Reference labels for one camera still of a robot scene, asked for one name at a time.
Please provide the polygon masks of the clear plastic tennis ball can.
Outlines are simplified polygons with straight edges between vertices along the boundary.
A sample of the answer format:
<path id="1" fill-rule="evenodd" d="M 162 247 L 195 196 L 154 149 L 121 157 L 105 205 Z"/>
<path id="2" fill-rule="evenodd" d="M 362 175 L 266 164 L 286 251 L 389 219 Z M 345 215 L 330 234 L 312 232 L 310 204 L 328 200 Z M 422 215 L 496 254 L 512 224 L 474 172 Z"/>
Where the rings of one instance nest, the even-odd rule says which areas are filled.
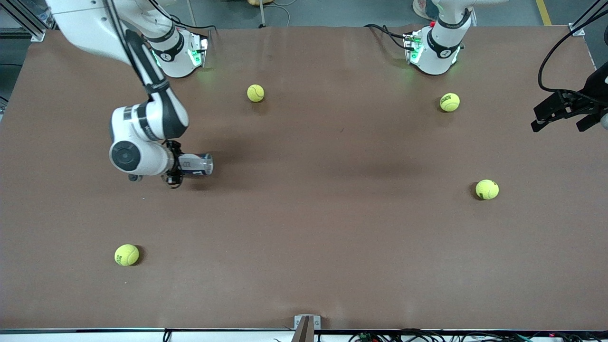
<path id="1" fill-rule="evenodd" d="M 184 153 L 179 157 L 180 169 L 186 175 L 211 175 L 214 170 L 214 162 L 209 153 Z"/>

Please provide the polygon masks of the white shoe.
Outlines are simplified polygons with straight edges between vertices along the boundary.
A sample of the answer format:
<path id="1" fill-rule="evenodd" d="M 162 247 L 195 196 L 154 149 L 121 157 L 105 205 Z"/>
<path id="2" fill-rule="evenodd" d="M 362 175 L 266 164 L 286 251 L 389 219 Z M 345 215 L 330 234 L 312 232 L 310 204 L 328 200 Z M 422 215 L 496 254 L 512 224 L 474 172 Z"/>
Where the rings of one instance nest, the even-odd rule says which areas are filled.
<path id="1" fill-rule="evenodd" d="M 432 0 L 413 0 L 412 8 L 419 17 L 429 21 L 434 21 L 439 14 L 439 9 Z"/>

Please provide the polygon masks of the aluminium frame profile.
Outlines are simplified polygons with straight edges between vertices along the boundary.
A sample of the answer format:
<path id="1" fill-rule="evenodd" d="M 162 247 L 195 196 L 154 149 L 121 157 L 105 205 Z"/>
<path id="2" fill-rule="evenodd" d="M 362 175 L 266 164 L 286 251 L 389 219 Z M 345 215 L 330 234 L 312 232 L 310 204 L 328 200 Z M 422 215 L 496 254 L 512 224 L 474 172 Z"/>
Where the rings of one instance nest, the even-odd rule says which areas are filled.
<path id="1" fill-rule="evenodd" d="M 599 19 L 608 11 L 608 0 L 593 0 L 591 5 L 580 15 L 575 22 L 569 23 L 573 36 L 584 36 L 584 28 Z"/>
<path id="2" fill-rule="evenodd" d="M 0 0 L 0 38 L 27 38 L 41 42 L 48 26 L 47 13 L 34 0 Z"/>

